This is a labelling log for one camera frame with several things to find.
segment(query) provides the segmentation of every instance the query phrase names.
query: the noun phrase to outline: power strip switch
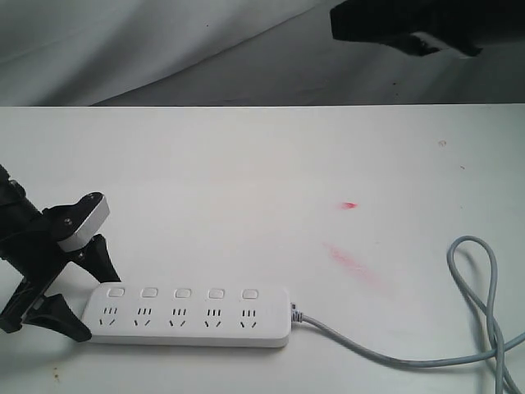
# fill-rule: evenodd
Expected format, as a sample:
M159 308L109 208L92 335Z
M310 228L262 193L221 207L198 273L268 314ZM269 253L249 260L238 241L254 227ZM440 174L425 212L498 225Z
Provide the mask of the power strip switch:
M278 286L146 286L102 283L82 316L91 342L282 347L290 296Z

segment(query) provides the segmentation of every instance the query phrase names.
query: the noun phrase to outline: black object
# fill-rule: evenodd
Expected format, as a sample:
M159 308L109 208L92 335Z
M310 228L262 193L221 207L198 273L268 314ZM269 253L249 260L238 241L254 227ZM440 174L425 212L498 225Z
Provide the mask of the black object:
M334 39L389 45L425 56L525 39L523 0L347 0L330 11Z
M69 309L62 294L47 297L44 293L70 261L99 282L120 281L103 236L89 236L78 250L64 251L58 244L78 236L80 227L103 198L101 193L91 193L77 204L39 212L25 197L24 188L9 180L0 165L0 258L24 276L0 313L3 331L18 331L26 323L60 332L78 342L91 338L91 332Z

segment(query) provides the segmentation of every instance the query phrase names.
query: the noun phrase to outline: table surface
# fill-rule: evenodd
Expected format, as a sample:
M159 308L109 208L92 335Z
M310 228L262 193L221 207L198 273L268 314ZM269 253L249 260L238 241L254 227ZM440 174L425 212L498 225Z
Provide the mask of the table surface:
M525 106L0 108L0 158L39 208L106 194L123 280L268 283L355 341L436 359L478 351L446 265L480 236L500 263L495 315L525 329ZM465 245L479 294L487 258ZM0 307L20 280L0 264ZM96 281L68 265L48 294L78 314ZM525 387L525 346L507 355ZM481 363L374 364L294 328L281 350L75 344L0 333L2 393L492 392Z

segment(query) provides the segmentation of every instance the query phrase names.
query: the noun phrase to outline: power cord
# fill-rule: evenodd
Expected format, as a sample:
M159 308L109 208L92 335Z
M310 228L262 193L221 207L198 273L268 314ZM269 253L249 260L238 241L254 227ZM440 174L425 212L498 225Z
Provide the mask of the power cord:
M474 293L470 286L464 281L463 277L459 274L454 261L454 253L458 246L466 241L474 242L480 245L488 254L489 261L491 264L491 283L489 285L488 297L486 305L483 301ZM505 352L519 345L525 341L525 332L515 337L512 341L504 343L503 334L501 333L500 326L494 318L494 301L495 301L495 290L498 282L498 264L492 248L482 239L475 236L461 236L452 243L447 254L446 261L449 265L450 273L452 278L458 285L459 290L467 296L467 300L472 301L486 316L486 330L489 342L492 350L479 353L477 355L468 355L464 357L455 357L452 359L442 360L401 360L387 355L382 355L373 350L367 349L361 346L349 338L339 334L336 330L329 328L326 324L317 321L315 318L311 318L306 314L300 312L295 304L292 304L292 322L295 323L309 323L314 327L324 332L329 338L340 343L342 346L354 351L362 357L374 361L378 364L383 364L392 368L398 369L421 369L421 368L438 368L448 367L451 365L461 365L476 363L478 361L488 360L491 357L495 357L495 393L503 394L504 384L507 384L507 389L513 394L521 394L516 383L510 376L507 367L505 366L504 357Z

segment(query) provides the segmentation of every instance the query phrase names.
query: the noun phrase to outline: white power strip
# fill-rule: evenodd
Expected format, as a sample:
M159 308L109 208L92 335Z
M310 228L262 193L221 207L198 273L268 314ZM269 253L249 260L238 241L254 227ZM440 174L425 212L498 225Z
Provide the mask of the white power strip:
M281 347L291 330L290 297L276 286L103 283L82 322L99 343Z

